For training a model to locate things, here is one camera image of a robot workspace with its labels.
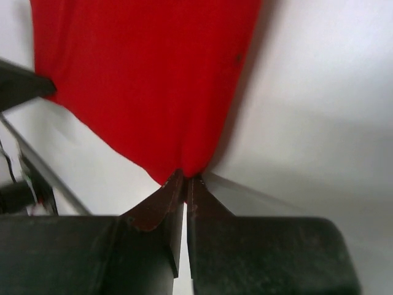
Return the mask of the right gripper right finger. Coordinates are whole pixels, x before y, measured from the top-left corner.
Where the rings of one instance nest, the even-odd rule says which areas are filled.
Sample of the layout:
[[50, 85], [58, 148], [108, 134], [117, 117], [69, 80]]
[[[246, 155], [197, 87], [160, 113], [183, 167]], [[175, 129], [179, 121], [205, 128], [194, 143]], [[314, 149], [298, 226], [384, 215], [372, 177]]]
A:
[[187, 185], [195, 294], [360, 294], [341, 232], [314, 217], [236, 216], [200, 176]]

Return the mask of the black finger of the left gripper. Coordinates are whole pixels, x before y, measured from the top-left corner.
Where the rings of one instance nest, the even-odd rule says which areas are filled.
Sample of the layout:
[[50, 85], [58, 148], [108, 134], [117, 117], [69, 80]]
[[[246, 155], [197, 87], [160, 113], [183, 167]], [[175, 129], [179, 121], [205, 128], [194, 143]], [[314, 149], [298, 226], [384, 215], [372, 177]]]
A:
[[56, 92], [51, 79], [1, 59], [1, 110]]

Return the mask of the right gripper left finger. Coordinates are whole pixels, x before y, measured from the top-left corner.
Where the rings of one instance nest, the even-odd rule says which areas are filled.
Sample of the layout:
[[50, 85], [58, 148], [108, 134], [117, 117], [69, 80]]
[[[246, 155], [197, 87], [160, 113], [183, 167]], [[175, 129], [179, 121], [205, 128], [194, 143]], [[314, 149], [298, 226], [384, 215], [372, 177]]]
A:
[[2, 294], [171, 294], [184, 175], [120, 216], [1, 216]]

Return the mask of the red t shirt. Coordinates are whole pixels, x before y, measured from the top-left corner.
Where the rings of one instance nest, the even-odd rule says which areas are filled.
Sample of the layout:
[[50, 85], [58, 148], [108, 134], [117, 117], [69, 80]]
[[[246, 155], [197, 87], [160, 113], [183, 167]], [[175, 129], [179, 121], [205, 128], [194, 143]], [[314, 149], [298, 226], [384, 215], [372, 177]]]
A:
[[212, 158], [260, 1], [32, 1], [49, 99], [158, 183]]

